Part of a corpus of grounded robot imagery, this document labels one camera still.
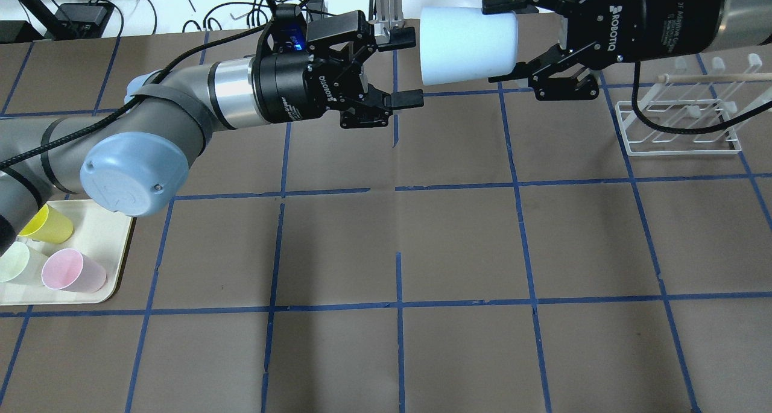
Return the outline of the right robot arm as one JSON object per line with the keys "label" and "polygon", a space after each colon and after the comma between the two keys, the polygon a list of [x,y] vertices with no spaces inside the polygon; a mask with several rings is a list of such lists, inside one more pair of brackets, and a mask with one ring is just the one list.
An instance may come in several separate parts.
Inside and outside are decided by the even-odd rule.
{"label": "right robot arm", "polygon": [[540,101],[590,100],[609,65],[770,43],[771,0],[483,0],[482,12],[541,7],[562,18],[559,42],[489,78],[524,81]]}

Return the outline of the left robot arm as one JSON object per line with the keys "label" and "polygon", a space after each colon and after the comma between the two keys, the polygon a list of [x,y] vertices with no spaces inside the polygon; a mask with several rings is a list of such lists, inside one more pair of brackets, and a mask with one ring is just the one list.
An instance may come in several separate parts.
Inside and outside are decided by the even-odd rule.
{"label": "left robot arm", "polygon": [[344,129],[380,128],[423,105],[422,90],[383,92],[364,75],[374,53],[413,48],[413,26],[381,44],[361,11],[306,21],[295,4],[272,10],[266,25],[185,51],[108,116],[3,119],[2,252],[56,192],[129,217],[158,212],[218,131],[331,110]]}

